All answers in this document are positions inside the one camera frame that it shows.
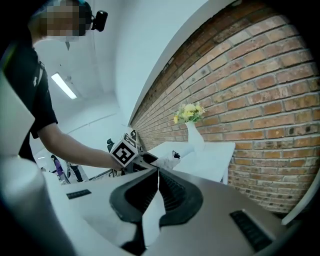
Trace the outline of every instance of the brick wall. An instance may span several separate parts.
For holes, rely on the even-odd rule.
[[[274,212],[290,211],[319,168],[319,79],[290,22],[259,1],[229,6],[174,54],[139,106],[132,127],[146,150],[187,141],[173,112],[200,101],[205,141],[236,148],[228,183]]]

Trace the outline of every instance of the short sleeve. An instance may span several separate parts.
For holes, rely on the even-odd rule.
[[[30,131],[34,139],[39,137],[38,131],[42,128],[53,123],[58,124],[56,114],[52,108],[46,70],[43,71],[41,80],[35,92],[32,115],[34,116],[35,121]]]

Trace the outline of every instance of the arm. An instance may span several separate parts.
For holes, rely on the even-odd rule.
[[[48,151],[68,162],[118,171],[122,168],[110,153],[81,144],[63,133],[56,123],[45,126],[37,133]]]

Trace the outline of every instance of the shirt logo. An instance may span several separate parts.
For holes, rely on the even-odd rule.
[[[33,86],[36,86],[36,85],[37,85],[37,78],[38,78],[38,77],[36,77],[36,76],[34,77]]]

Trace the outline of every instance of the ceiling light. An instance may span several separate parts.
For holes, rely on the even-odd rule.
[[[58,73],[55,73],[53,76],[51,76],[51,78],[72,100],[77,97],[68,87],[68,85],[62,80],[61,76]]]

